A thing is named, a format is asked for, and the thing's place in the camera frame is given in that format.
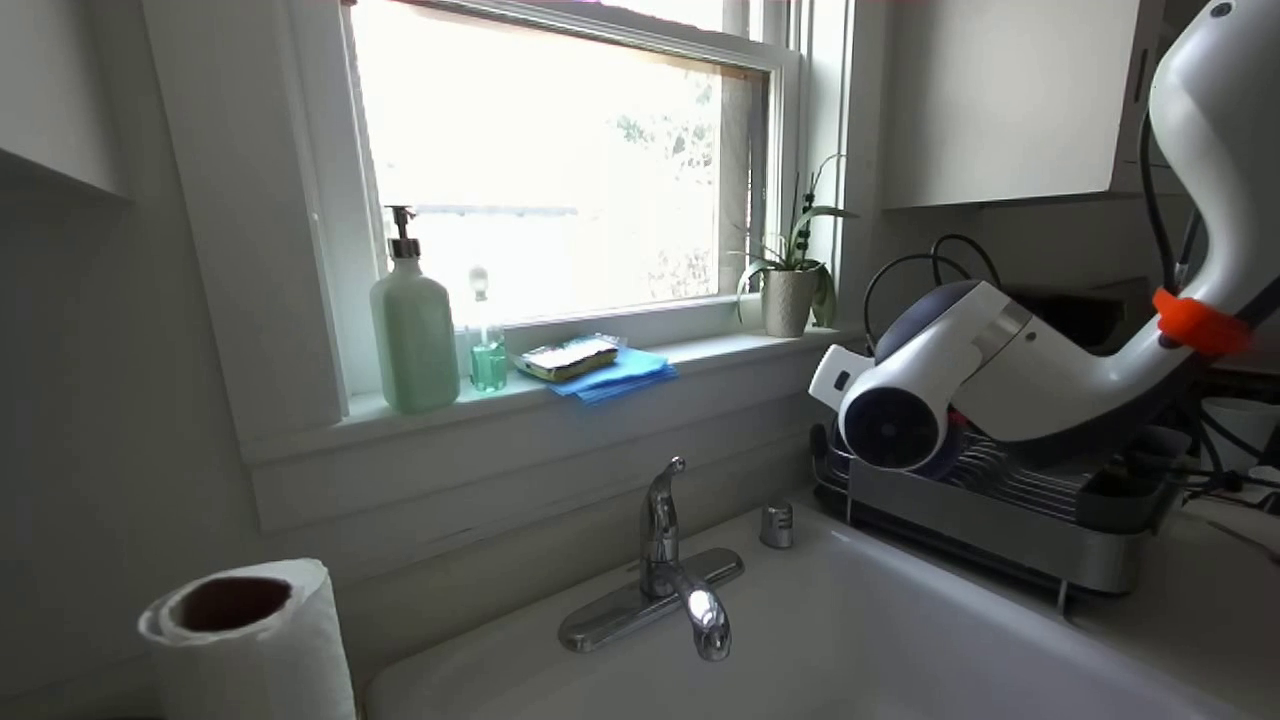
paper towel roll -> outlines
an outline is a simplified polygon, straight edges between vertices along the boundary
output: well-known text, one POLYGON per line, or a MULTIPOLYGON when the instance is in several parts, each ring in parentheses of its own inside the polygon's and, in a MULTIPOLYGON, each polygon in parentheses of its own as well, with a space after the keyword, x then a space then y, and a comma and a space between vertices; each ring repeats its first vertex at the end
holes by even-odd
POLYGON ((199 577, 142 618, 168 720, 358 720, 320 560, 199 577))

outdoor view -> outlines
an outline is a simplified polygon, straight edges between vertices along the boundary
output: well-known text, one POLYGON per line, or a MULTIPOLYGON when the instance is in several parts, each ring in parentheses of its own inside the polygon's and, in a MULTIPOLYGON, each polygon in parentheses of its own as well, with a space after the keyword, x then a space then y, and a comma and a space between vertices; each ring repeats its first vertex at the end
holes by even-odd
POLYGON ((753 73, 358 5, 382 205, 425 271, 505 326, 733 294, 753 223, 753 73))

cabinet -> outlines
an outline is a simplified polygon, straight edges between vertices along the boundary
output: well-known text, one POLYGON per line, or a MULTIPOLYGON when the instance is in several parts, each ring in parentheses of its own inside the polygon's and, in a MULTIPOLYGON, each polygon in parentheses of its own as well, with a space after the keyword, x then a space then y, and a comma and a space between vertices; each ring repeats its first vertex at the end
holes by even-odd
POLYGON ((909 0, 888 18, 883 205, 1139 190, 1145 89, 1200 0, 909 0))
POLYGON ((0 191, 65 190, 126 191, 88 7, 0 5, 0 191))

window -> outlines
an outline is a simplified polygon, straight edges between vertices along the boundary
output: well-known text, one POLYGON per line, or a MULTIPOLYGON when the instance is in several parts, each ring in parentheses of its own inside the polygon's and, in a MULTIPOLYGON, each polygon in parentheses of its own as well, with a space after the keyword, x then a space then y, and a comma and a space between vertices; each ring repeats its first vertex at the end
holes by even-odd
MULTIPOLYGON (((665 64, 672 69, 720 69, 720 76, 763 73, 767 115, 757 128, 767 132, 759 142, 767 152, 763 182, 753 182, 763 223, 753 216, 753 233, 771 235, 781 229, 790 212, 783 200, 791 198, 791 156, 799 156, 799 128, 791 125, 799 109, 799 60, 791 53, 584 0, 434 0, 434 7, 456 7, 454 21, 479 29, 513 34, 520 23, 526 34, 537 29, 537 38, 606 42, 639 55, 670 55, 665 64)), ((736 7, 720 18, 733 18, 733 29, 753 29, 757 38, 757 29, 767 29, 759 14, 790 18, 799 5, 725 0, 720 7, 736 7)), ((812 14, 838 14, 838 21, 806 21, 799 29, 833 29, 833 42, 845 49, 851 38, 851 5, 812 0, 812 14)), ((375 518, 371 524, 382 524, 386 507, 434 497, 429 519, 410 511, 413 524, 388 531, 386 547, 393 556, 410 545, 450 547, 476 528, 529 524, 618 488, 613 480, 600 486, 600 478, 529 478, 529 467, 560 467, 560 462, 600 451, 613 458, 638 439, 638 458, 621 464, 639 467, 647 464, 643 439, 672 430, 707 430, 697 434, 697 439, 707 448, 725 443, 725 458, 742 458, 736 443, 771 443, 771 435, 790 435, 791 443, 798 390, 809 381, 816 362, 809 362, 809 354, 816 354, 816 343, 747 336, 686 343, 686 355, 672 354, 672 362, 689 383, 677 381, 639 405, 576 412, 549 398, 518 398, 441 415, 362 415, 362 398, 375 398, 370 286, 382 271, 382 255, 371 253, 382 200, 371 198, 375 176, 366 156, 371 148, 366 137, 370 120, 358 109, 362 89, 351 83, 351 7, 335 0, 144 0, 144 21, 199 253, 227 407, 264 531, 318 528, 351 511, 366 511, 366 519, 375 518)), ((812 73, 830 76, 833 92, 847 83, 851 69, 841 49, 830 53, 833 64, 809 53, 812 73)), ((809 120, 823 115, 841 125, 841 111, 822 104, 816 89, 822 83, 806 92, 806 102, 816 104, 809 120)), ((833 156, 845 132, 847 125, 822 132, 822 142, 809 132, 809 156, 833 156)), ((733 302, 686 302, 672 311, 633 311, 626 330, 608 330, 618 316, 595 316, 594 330, 606 326, 638 343, 661 343, 725 333, 728 303, 733 302)))
POLYGON ((790 164, 790 55, 720 38, 742 7, 351 7, 375 205, 417 212, 462 326, 476 269, 505 326, 736 297, 790 164))

small bottle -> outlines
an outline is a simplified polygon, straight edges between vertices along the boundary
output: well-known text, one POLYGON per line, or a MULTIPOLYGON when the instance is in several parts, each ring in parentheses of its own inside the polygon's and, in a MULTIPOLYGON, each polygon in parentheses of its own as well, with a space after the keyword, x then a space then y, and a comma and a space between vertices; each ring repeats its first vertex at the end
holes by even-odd
POLYGON ((476 336, 472 336, 472 350, 469 350, 469 381, 476 391, 501 391, 508 390, 508 343, 505 343, 505 333, 495 330, 492 321, 492 303, 489 303, 489 271, 483 269, 472 269, 472 302, 476 302, 476 336))
POLYGON ((375 354, 386 398, 395 412, 429 412, 456 400, 456 336, 443 286, 417 266, 420 246, 410 235, 410 208, 393 208, 395 269, 371 286, 375 354))

